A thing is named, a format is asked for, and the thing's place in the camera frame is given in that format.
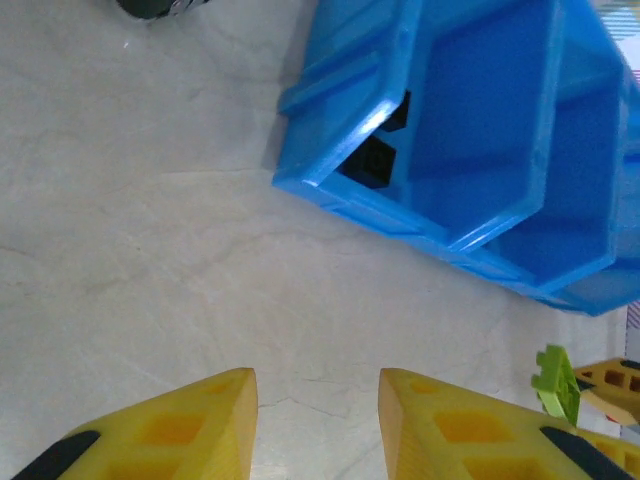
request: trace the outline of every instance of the white surface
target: white surface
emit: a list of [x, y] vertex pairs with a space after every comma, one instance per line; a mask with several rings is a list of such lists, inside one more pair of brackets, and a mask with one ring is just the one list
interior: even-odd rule
[[254, 479], [383, 479], [381, 367], [536, 406], [547, 342], [576, 364], [622, 353], [621, 314], [561, 314], [270, 186], [312, 11], [216, 0], [145, 27], [103, 0], [3, 3], [1, 478], [246, 365]]

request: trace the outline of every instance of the marble floor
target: marble floor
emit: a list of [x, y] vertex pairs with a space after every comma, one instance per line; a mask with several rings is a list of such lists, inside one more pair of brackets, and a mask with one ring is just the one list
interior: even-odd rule
[[546, 343], [622, 353], [623, 312], [551, 310], [270, 186], [313, 11], [214, 0], [149, 26], [107, 0], [4, 2], [0, 477], [82, 422], [253, 366], [253, 479], [382, 480], [381, 367], [536, 407]]

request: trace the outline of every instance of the blue plastic bin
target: blue plastic bin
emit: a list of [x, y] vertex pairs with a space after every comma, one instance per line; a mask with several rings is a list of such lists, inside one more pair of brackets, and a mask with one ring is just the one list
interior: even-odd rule
[[321, 0], [274, 184], [598, 314], [640, 297], [638, 98], [586, 0]]

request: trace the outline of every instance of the white floor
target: white floor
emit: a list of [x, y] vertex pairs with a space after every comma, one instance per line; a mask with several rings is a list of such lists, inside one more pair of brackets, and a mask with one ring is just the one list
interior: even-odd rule
[[622, 354], [621, 312], [556, 312], [270, 186], [313, 2], [117, 13], [2, 6], [0, 477], [79, 423], [253, 366], [253, 479], [378, 480], [381, 367], [535, 407], [546, 343]]

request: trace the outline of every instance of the yellow toy block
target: yellow toy block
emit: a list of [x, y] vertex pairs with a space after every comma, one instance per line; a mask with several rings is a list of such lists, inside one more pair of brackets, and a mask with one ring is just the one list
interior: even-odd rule
[[635, 445], [406, 370], [382, 370], [379, 416], [390, 480], [640, 475]]
[[248, 480], [252, 369], [221, 373], [89, 422], [14, 480]]
[[613, 358], [574, 370], [581, 398], [621, 425], [640, 420], [640, 364]]

